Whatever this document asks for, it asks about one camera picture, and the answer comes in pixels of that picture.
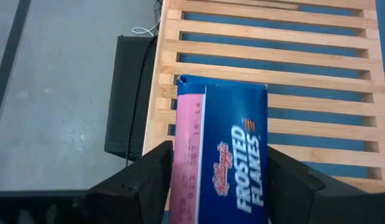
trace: frosted flakes box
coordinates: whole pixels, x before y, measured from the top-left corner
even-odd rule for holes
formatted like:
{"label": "frosted flakes box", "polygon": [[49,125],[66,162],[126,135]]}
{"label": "frosted flakes box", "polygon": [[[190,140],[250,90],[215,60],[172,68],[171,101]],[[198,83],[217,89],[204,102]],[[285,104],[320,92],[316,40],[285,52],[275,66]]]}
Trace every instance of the frosted flakes box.
{"label": "frosted flakes box", "polygon": [[268,223],[264,85],[178,79],[169,223]]}

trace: kellogg's logo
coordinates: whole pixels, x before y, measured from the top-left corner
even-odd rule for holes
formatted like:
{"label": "kellogg's logo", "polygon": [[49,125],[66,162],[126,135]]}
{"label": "kellogg's logo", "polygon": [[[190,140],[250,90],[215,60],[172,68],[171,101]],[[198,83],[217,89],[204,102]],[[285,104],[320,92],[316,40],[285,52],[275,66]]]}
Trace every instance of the kellogg's logo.
{"label": "kellogg's logo", "polygon": [[214,163],[213,168],[215,174],[213,176],[213,183],[219,196],[227,196],[230,184],[227,183],[228,169],[232,168],[232,154],[228,151],[228,144],[220,142],[217,145],[217,150],[220,152],[220,163]]}

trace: bamboo rack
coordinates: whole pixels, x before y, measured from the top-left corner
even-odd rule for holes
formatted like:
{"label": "bamboo rack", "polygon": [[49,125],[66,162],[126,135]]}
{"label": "bamboo rack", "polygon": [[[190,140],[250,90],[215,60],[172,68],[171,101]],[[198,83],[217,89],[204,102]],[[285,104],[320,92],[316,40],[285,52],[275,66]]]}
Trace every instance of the bamboo rack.
{"label": "bamboo rack", "polygon": [[[300,11],[300,6],[355,11],[355,16]],[[356,36],[271,29],[183,19],[185,12],[250,19],[342,27]],[[181,40],[181,33],[355,49],[355,57]],[[342,78],[251,68],[182,63],[178,54],[217,55],[270,62],[346,68],[359,78]],[[152,79],[143,154],[162,141],[174,140],[172,100],[177,98],[175,75],[190,74],[276,85],[302,86],[359,93],[361,102],[291,95],[269,95],[269,107],[362,116],[363,126],[269,118],[269,133],[298,134],[364,141],[366,151],[273,144],[300,161],[369,167],[368,178],[336,177],[367,192],[385,192],[385,82],[375,0],[165,0]]]}

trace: pink label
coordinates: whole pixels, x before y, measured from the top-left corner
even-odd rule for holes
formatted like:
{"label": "pink label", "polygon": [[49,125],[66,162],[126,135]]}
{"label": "pink label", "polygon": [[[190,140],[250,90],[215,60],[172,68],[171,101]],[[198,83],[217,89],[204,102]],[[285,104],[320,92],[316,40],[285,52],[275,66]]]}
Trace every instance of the pink label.
{"label": "pink label", "polygon": [[178,97],[170,224],[195,223],[198,218],[203,107],[203,94]]}

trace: wooden slat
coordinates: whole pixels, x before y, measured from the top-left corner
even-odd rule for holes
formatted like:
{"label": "wooden slat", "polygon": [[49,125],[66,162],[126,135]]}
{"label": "wooden slat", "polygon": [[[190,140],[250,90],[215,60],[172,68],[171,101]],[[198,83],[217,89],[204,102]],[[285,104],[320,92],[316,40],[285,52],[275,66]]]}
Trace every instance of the wooden slat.
{"label": "wooden slat", "polygon": [[306,4],[311,6],[339,7],[343,9],[376,9],[375,0],[260,0],[283,3]]}
{"label": "wooden slat", "polygon": [[[156,110],[155,120],[161,123],[175,124],[175,110]],[[385,141],[385,130],[378,128],[277,118],[268,119],[268,132],[363,141]]]}
{"label": "wooden slat", "polygon": [[165,40],[164,49],[185,54],[214,55],[364,71],[378,68],[382,65],[382,61],[377,59],[184,40]]}
{"label": "wooden slat", "polygon": [[[182,18],[182,12],[169,9],[167,11],[167,19],[178,19],[180,20]],[[167,28],[166,23],[166,30],[164,32],[164,36],[166,39],[173,39],[178,40],[180,37],[180,32],[177,30],[172,30]],[[162,63],[165,62],[174,62],[177,61],[177,53],[172,51],[162,51]],[[174,74],[159,74],[159,83],[167,83],[172,84],[174,81]],[[163,108],[163,109],[169,109],[171,107],[172,100],[166,99],[166,98],[157,98],[156,99],[156,108]],[[166,124],[155,124],[154,126],[155,131],[160,130],[162,133],[167,133],[169,131],[169,126]]]}
{"label": "wooden slat", "polygon": [[[370,11],[370,10],[364,10],[360,14],[361,17],[367,17],[370,19],[376,19],[376,11]],[[368,58],[378,58],[381,59],[382,53],[381,53],[381,46],[380,46],[380,39],[379,39],[379,31],[377,29],[366,29],[364,32],[360,33],[363,37],[370,37],[372,39],[378,39],[378,44],[373,45],[372,48],[370,48],[367,51],[363,52],[364,57]],[[384,81],[384,73],[383,70],[374,70],[370,72],[361,73],[361,76],[364,78],[368,78],[372,80],[374,83],[377,83],[378,85],[382,85],[382,88],[385,88],[385,81]],[[370,101],[373,102],[379,106],[383,107],[383,110],[385,111],[385,94],[372,94],[372,95],[365,95],[362,97],[363,101]],[[364,119],[363,123],[369,124],[371,126],[375,126],[378,128],[385,129],[385,116],[378,116],[374,119]],[[365,144],[365,149],[367,151],[374,151],[374,152],[380,152],[381,154],[385,155],[385,142],[369,142]],[[368,177],[372,179],[381,179],[385,180],[385,169],[368,169]]]}
{"label": "wooden slat", "polygon": [[166,200],[166,204],[165,204],[165,211],[169,211],[170,209],[170,193],[171,193],[172,189],[169,189],[169,192],[167,194],[167,200]]}
{"label": "wooden slat", "polygon": [[299,161],[364,167],[385,167],[385,156],[376,152],[287,146],[280,144],[269,144],[269,146]]}
{"label": "wooden slat", "polygon": [[374,19],[362,17],[336,16],[312,12],[288,11],[283,9],[237,6],[214,2],[195,2],[179,0],[174,2],[172,1],[171,3],[171,8],[178,9],[184,12],[199,12],[204,14],[236,16],[253,19],[266,19],[272,21],[296,22],[303,24],[346,27],[355,29],[377,29],[378,27],[378,24]]}
{"label": "wooden slat", "polygon": [[[151,85],[151,92],[149,94],[149,106],[147,111],[147,123],[145,128],[145,135],[144,136],[154,136],[154,130],[156,128],[160,128],[162,131],[166,131],[166,126],[161,126],[156,123],[154,120],[154,113],[155,109],[159,106],[163,106],[166,108],[170,107],[171,101],[168,99],[165,99],[164,101],[161,99],[157,100],[157,97],[155,96],[155,93],[157,91],[157,85],[158,82],[165,82],[165,83],[171,83],[171,77],[163,77],[160,76],[160,68],[162,62],[166,61],[176,61],[177,60],[177,54],[175,52],[164,52],[163,51],[163,43],[164,39],[178,39],[180,33],[174,30],[167,30],[166,29],[166,20],[169,19],[181,19],[182,18],[182,12],[169,9],[169,1],[164,1],[162,6],[162,16],[160,18],[160,27],[159,27],[159,35],[158,35],[158,41],[157,41],[157,48],[156,48],[156,55],[155,55],[155,66],[152,76],[152,85]],[[144,138],[144,147],[142,149],[142,154],[146,154],[150,150],[152,150],[154,147],[152,147],[151,138]]]}
{"label": "wooden slat", "polygon": [[324,75],[180,62],[163,63],[162,71],[177,75],[191,74],[227,80],[242,80],[246,82],[356,91],[362,93],[380,92],[385,94],[385,89],[373,85],[372,81],[355,78],[340,78]]}
{"label": "wooden slat", "polygon": [[[158,96],[177,98],[177,86],[175,85],[159,85],[158,91]],[[377,116],[382,113],[382,110],[372,103],[277,94],[268,94],[268,107],[360,116]]]}
{"label": "wooden slat", "polygon": [[222,3],[238,4],[238,5],[245,5],[245,6],[271,7],[276,9],[289,9],[289,10],[297,10],[300,7],[297,4],[284,4],[284,3],[278,3],[278,2],[265,2],[265,1],[258,1],[258,0],[197,0],[197,1],[222,2]]}
{"label": "wooden slat", "polygon": [[271,29],[214,22],[168,20],[167,28],[197,34],[215,34],[228,37],[244,37],[250,39],[276,40],[299,44],[325,45],[353,49],[369,49],[378,41],[364,37],[320,34],[295,30]]}
{"label": "wooden slat", "polygon": [[360,179],[352,177],[334,177],[368,193],[376,194],[385,192],[385,181],[373,179]]}

